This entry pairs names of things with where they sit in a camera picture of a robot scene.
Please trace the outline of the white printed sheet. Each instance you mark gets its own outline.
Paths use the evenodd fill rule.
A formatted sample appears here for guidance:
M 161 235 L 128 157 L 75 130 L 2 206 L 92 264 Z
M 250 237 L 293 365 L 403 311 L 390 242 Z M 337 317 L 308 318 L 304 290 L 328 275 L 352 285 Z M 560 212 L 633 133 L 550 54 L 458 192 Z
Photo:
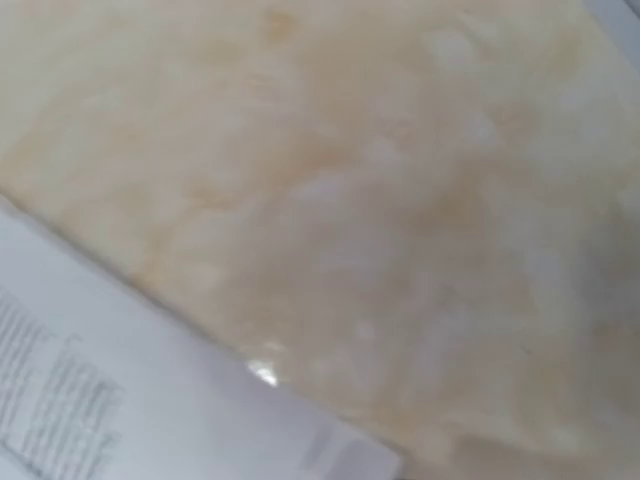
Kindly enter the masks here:
M 5 479 L 396 479 L 401 457 L 260 377 L 8 202 Z

